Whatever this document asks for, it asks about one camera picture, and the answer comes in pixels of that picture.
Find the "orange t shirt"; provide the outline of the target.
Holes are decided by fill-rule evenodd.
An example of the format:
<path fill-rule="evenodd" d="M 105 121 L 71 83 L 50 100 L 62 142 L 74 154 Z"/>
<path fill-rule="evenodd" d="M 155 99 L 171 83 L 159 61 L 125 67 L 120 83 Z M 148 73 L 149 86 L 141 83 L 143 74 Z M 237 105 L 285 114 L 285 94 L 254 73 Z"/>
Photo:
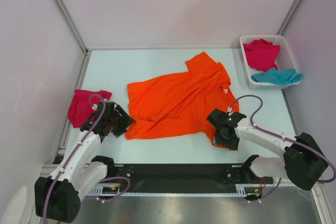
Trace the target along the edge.
<path fill-rule="evenodd" d="M 203 132 L 212 142 L 216 130 L 207 121 L 209 114 L 227 111 L 230 105 L 239 111 L 222 63 L 202 52 L 185 64 L 187 72 L 128 84 L 129 114 L 135 122 L 125 134 L 127 140 Z"/>

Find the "white plastic basket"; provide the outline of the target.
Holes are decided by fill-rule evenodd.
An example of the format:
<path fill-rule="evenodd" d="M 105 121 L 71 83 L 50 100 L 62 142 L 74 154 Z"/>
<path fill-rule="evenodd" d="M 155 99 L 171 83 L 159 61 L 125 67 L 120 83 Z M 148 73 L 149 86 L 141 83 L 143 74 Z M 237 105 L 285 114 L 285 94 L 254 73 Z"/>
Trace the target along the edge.
<path fill-rule="evenodd" d="M 274 46 L 280 46 L 279 54 L 275 60 L 275 64 L 278 66 L 279 70 L 295 69 L 296 72 L 300 72 L 298 64 L 296 63 L 294 54 L 291 47 L 287 43 L 286 39 L 282 35 L 270 35 L 270 34 L 253 34 L 253 35 L 242 35 L 239 38 L 240 47 L 242 50 L 242 58 L 244 61 L 245 77 L 247 79 L 248 85 L 251 89 L 285 89 L 291 84 L 272 84 L 269 82 L 255 82 L 252 80 L 252 75 L 261 73 L 249 66 L 246 52 L 244 49 L 244 44 L 249 44 L 254 40 L 264 39 L 271 42 Z"/>

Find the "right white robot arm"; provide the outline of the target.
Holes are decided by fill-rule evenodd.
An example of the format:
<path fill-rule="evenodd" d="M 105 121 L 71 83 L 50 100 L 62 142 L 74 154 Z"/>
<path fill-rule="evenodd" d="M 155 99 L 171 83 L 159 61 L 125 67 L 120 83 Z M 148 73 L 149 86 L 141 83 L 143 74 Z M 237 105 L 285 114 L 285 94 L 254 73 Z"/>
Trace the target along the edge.
<path fill-rule="evenodd" d="M 293 136 L 273 132 L 261 128 L 244 114 L 218 109 L 208 115 L 207 121 L 215 128 L 217 146 L 236 151 L 240 140 L 246 140 L 276 154 L 276 157 L 252 155 L 244 162 L 242 176 L 249 183 L 260 177 L 278 177 L 309 191 L 330 167 L 314 138 L 307 133 Z"/>

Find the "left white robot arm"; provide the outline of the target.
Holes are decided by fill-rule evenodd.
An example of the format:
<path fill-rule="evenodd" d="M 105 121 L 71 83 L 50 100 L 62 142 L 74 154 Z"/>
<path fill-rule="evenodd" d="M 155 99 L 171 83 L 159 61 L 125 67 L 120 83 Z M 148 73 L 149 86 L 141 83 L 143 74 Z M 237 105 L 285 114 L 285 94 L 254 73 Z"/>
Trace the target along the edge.
<path fill-rule="evenodd" d="M 131 186 L 127 177 L 118 174 L 113 158 L 98 155 L 85 167 L 106 136 L 121 136 L 134 121 L 112 101 L 100 100 L 94 108 L 82 124 L 69 155 L 48 177 L 39 177 L 35 182 L 35 211 L 43 223 L 48 220 L 72 223 L 82 201 L 96 184 L 125 181 L 126 188 L 117 192 L 117 196 L 125 194 Z"/>

